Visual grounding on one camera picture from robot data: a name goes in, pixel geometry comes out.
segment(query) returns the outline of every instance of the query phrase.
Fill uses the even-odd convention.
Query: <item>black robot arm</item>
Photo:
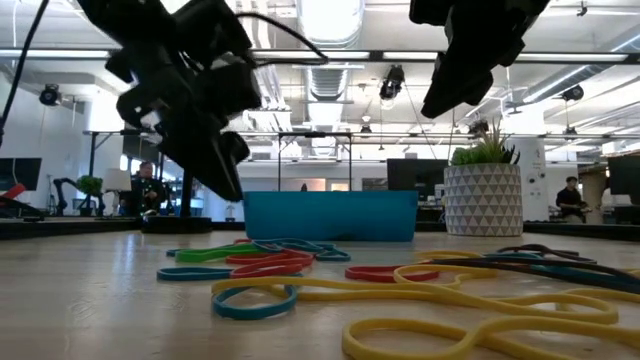
[[[230,201],[242,199],[236,165],[244,140],[228,118],[261,105],[251,42],[223,0],[192,0],[169,14],[159,0],[81,0],[89,20],[122,45],[106,68],[134,86],[117,110],[140,129],[155,111],[159,149]]]

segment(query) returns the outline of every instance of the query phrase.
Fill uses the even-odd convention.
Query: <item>green rubber band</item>
[[[211,249],[185,249],[176,253],[176,262],[201,263],[230,255],[260,254],[262,252],[252,244],[227,245]]]

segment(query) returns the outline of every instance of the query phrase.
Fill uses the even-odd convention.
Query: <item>white geometric planter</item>
[[[522,235],[520,168],[511,164],[444,170],[447,232],[464,236]]]

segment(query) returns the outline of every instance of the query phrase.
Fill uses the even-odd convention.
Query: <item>cable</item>
[[[447,150],[447,161],[451,159],[451,144],[453,143],[453,128],[456,127],[456,108],[451,109],[451,134],[449,134],[449,149]]]
[[[411,93],[409,92],[409,85],[407,85],[407,82],[404,82],[404,87],[407,89],[407,95],[409,96],[409,101],[411,102],[411,110],[413,110],[413,115],[416,117],[416,122],[418,123],[418,126],[420,126],[420,132],[422,132],[422,135],[424,135],[424,139],[427,141],[427,145],[429,145],[429,149],[431,150],[431,154],[433,155],[433,159],[437,160],[438,157],[436,156],[436,152],[433,151],[433,146],[431,146],[431,142],[429,141],[429,137],[427,136],[427,133],[424,132],[424,127],[422,126],[422,123],[420,122],[420,117],[418,116],[418,112],[416,111],[416,107],[415,105],[413,105],[413,98],[411,98]]]
[[[283,23],[274,20],[268,16],[262,15],[260,13],[257,12],[240,12],[236,14],[237,18],[243,18],[243,17],[252,17],[252,18],[256,18],[262,21],[265,21],[275,27],[277,27],[278,29],[286,32],[287,34],[293,36],[294,38],[298,39],[300,42],[302,42],[303,44],[305,44],[309,50],[313,51],[316,55],[318,55],[319,59],[309,59],[306,61],[290,61],[290,60],[271,60],[271,61],[266,61],[264,63],[261,63],[258,65],[258,67],[262,67],[262,66],[267,66],[267,65],[274,65],[274,64],[288,64],[288,65],[326,65],[329,63],[329,57],[327,55],[325,55],[320,49],[318,49],[311,41],[307,40],[304,36],[302,36],[300,33],[298,33],[297,31],[291,29],[290,27],[288,27],[287,25],[284,25]]]
[[[42,16],[44,15],[44,11],[46,10],[48,4],[49,0],[42,0],[40,6],[38,7],[38,11],[36,12],[36,16],[33,18],[31,28],[27,33],[27,38],[24,40],[22,52],[20,53],[20,59],[18,60],[18,65],[16,67],[15,74],[13,75],[13,82],[11,83],[9,96],[7,96],[7,103],[4,106],[4,111],[2,112],[2,117],[0,118],[0,147],[2,146],[2,138],[4,136],[4,126],[7,123],[9,112],[11,111],[11,105],[13,105],[13,100],[15,99],[16,92],[18,91],[18,85],[20,84],[20,77],[22,76],[24,63],[27,61],[29,47],[31,47],[31,42],[33,41],[33,37],[36,34],[36,30],[38,29],[38,25],[40,25],[40,20],[42,20]]]

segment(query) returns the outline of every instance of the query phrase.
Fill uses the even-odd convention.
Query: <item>fluorescent light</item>
[[[324,69],[324,70],[364,70],[364,65],[326,64],[326,65],[293,65],[292,69]]]
[[[238,135],[245,137],[245,136],[278,136],[278,133],[276,132],[239,132]]]
[[[574,70],[574,71],[570,72],[569,74],[567,74],[567,75],[565,75],[565,76],[561,77],[560,79],[558,79],[558,80],[556,80],[556,81],[552,82],[551,84],[549,84],[549,85],[545,86],[544,88],[540,89],[539,91],[537,91],[537,92],[535,92],[535,93],[533,93],[533,94],[531,94],[531,95],[527,96],[526,98],[524,98],[524,99],[523,99],[523,101],[524,101],[525,103],[533,102],[533,101],[534,101],[534,100],[536,100],[540,95],[542,95],[542,94],[546,93],[546,92],[547,92],[547,91],[549,91],[550,89],[554,88],[556,85],[558,85],[558,84],[562,83],[563,81],[567,80],[568,78],[572,77],[573,75],[576,75],[577,73],[581,72],[582,70],[584,70],[584,69],[586,69],[586,68],[587,68],[586,66],[581,66],[581,67],[579,67],[578,69],[576,69],[576,70]]]
[[[330,59],[344,60],[362,60],[369,58],[368,51],[339,51],[339,50],[321,50]],[[287,50],[287,51],[254,51],[253,56],[256,59],[314,59],[318,55],[313,51],[305,50]]]
[[[22,49],[0,49],[0,58],[18,59]],[[106,50],[29,50],[27,58],[32,60],[107,60]]]
[[[436,52],[385,51],[382,58],[387,60],[435,60]]]
[[[575,61],[584,62],[617,62],[624,61],[626,54],[546,54],[523,53],[518,56],[518,61]]]

